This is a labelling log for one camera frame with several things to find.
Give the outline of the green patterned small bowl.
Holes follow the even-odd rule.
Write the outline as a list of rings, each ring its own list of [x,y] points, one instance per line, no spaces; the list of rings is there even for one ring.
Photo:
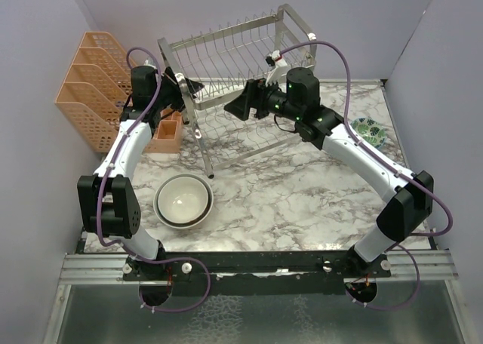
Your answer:
[[[363,137],[374,148],[380,149],[386,142],[387,133],[385,128],[372,118],[356,118],[351,122],[352,129]]]

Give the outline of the steel two-tier dish rack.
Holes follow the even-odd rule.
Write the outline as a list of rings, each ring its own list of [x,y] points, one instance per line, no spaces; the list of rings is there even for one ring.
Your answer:
[[[176,77],[182,73],[205,86],[196,99],[183,89],[183,118],[200,149],[208,177],[214,177],[216,170],[295,141],[294,135],[280,131],[268,118],[239,121],[223,107],[243,91],[249,78],[267,76],[268,54],[314,38],[306,21],[289,4],[283,4],[269,14],[180,41],[158,40],[165,65]]]

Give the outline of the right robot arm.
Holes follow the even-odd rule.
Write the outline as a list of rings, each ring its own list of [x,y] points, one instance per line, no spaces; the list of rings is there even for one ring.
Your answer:
[[[357,143],[343,117],[321,104],[320,82],[310,69],[290,69],[284,90],[264,78],[249,79],[224,109],[241,121],[248,120],[252,109],[257,119],[274,115],[293,121],[302,141],[352,168],[385,202],[375,225],[346,255],[352,275],[365,276],[382,253],[404,241],[432,213],[432,176],[425,171],[414,174],[373,146]]]

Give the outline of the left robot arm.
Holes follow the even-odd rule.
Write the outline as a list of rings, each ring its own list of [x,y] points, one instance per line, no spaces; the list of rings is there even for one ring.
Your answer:
[[[131,184],[141,155],[165,114],[182,111],[181,89],[170,67],[131,69],[131,93],[123,105],[118,135],[103,163],[78,179],[77,192],[84,229],[97,235],[104,247],[117,244],[152,280],[166,273],[162,243],[140,225],[141,208]]]

